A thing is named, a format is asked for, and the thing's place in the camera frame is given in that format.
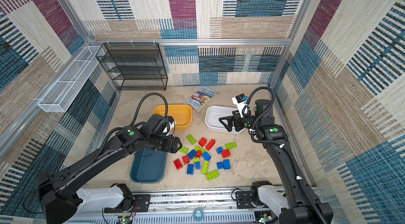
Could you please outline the small green lego brick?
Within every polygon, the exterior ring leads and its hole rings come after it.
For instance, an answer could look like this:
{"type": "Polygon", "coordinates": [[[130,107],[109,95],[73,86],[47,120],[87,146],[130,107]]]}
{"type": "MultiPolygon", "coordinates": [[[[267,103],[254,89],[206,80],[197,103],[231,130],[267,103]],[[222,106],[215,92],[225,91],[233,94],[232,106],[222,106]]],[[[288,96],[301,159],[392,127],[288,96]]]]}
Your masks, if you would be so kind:
{"type": "Polygon", "coordinates": [[[180,152],[183,153],[183,154],[187,154],[188,151],[189,151],[189,148],[187,148],[187,147],[185,147],[185,146],[183,146],[183,147],[180,149],[180,152]]]}

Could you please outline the green long lego brick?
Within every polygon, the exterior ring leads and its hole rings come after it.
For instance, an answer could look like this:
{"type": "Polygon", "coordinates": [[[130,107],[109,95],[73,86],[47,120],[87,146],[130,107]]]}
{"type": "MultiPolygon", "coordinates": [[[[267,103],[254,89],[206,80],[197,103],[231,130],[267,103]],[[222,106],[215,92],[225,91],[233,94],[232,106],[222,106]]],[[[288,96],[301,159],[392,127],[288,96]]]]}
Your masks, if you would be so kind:
{"type": "Polygon", "coordinates": [[[192,144],[192,145],[195,145],[196,143],[197,143],[197,140],[191,135],[191,134],[188,134],[187,136],[186,136],[186,139],[190,142],[190,144],[192,144]]]}

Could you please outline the red square lego brick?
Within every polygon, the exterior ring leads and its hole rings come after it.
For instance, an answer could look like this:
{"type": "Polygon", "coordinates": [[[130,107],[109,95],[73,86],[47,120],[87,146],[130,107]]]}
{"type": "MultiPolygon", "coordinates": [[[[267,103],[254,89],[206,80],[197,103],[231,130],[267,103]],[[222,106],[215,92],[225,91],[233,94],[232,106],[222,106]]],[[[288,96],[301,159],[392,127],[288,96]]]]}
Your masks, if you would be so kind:
{"type": "Polygon", "coordinates": [[[199,140],[198,144],[199,144],[200,147],[203,148],[203,147],[207,144],[207,139],[204,138],[204,137],[202,137],[202,138],[199,140]]]}

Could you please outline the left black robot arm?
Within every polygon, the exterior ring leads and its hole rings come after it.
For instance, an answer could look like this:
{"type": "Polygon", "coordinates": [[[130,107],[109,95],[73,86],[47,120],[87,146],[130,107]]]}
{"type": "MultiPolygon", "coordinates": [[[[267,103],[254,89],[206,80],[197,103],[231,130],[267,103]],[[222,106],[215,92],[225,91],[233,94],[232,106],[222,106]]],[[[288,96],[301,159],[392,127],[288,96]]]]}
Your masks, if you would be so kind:
{"type": "Polygon", "coordinates": [[[38,175],[36,190],[46,223],[62,224],[76,213],[92,210],[134,212],[138,203],[123,183],[96,190],[83,186],[114,163],[145,148],[177,153],[182,143],[173,135],[175,128],[176,121],[167,110],[146,122],[133,120],[108,132],[101,146],[78,162],[54,174],[38,175]]]}

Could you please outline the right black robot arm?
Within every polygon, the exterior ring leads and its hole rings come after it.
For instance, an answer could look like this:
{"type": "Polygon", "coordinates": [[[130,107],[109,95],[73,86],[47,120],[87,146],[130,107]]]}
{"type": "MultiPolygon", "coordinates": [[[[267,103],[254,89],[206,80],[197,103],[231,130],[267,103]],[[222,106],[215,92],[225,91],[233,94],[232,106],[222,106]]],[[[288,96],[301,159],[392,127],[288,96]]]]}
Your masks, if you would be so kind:
{"type": "Polygon", "coordinates": [[[229,132],[248,130],[251,140],[261,144],[273,160],[285,190],[281,194],[268,181],[254,182],[250,191],[252,205],[269,207],[275,214],[275,224],[330,224],[331,206],[322,203],[308,184],[286,131],[275,123],[273,89],[261,86],[250,96],[239,94],[232,101],[237,110],[231,116],[219,118],[219,122],[229,132]]]}

